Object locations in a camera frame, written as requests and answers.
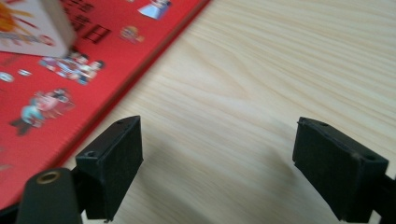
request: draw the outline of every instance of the red book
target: red book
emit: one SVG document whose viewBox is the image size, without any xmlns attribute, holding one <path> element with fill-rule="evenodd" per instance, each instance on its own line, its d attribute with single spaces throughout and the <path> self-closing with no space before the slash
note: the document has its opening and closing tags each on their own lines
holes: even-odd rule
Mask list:
<svg viewBox="0 0 396 224">
<path fill-rule="evenodd" d="M 0 209 L 62 165 L 208 2 L 63 0 L 78 35 L 66 57 L 0 52 Z"/>
</svg>

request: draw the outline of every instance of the cartoon character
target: cartoon character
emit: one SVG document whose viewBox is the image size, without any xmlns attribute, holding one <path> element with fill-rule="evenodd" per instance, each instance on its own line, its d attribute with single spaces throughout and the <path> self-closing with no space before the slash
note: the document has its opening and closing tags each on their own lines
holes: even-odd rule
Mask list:
<svg viewBox="0 0 396 224">
<path fill-rule="evenodd" d="M 51 72 L 55 72 L 57 69 L 58 59 L 52 57 L 43 57 L 39 64 L 46 67 Z"/>
<path fill-rule="evenodd" d="M 138 35 L 138 30 L 134 26 L 125 26 L 120 31 L 120 37 L 125 40 L 129 40 L 132 43 L 142 42 L 145 37 Z"/>
<path fill-rule="evenodd" d="M 76 61 L 77 58 L 79 58 L 80 56 L 81 56 L 81 53 L 78 52 L 78 50 L 71 49 L 69 54 L 67 54 L 66 59 L 70 59 L 70 60 Z"/>
<path fill-rule="evenodd" d="M 145 16 L 159 20 L 169 6 L 171 6 L 169 0 L 151 0 L 151 4 L 140 8 L 138 11 Z"/>
<path fill-rule="evenodd" d="M 69 77 L 75 73 L 78 73 L 79 68 L 88 62 L 88 55 L 81 54 L 75 60 L 66 58 L 57 62 L 58 66 L 62 69 L 57 74 L 61 77 Z"/>
<path fill-rule="evenodd" d="M 92 62 L 90 65 L 81 66 L 78 83 L 86 85 L 89 81 L 96 77 L 97 72 L 104 66 L 105 63 L 100 60 Z"/>
<path fill-rule="evenodd" d="M 18 135 L 25 135 L 32 128 L 40 128 L 46 119 L 56 119 L 74 107 L 71 95 L 66 89 L 43 94 L 39 92 L 30 104 L 21 110 L 21 117 L 9 124 L 18 129 Z"/>
</svg>

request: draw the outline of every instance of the wooden table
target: wooden table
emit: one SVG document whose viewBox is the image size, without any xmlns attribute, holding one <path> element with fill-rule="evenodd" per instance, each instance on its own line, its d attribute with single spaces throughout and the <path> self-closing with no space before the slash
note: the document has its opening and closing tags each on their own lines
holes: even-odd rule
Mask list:
<svg viewBox="0 0 396 224">
<path fill-rule="evenodd" d="M 296 122 L 396 175 L 396 2 L 213 1 L 81 148 L 134 115 L 145 161 L 114 223 L 339 223 L 291 160 Z"/>
</svg>

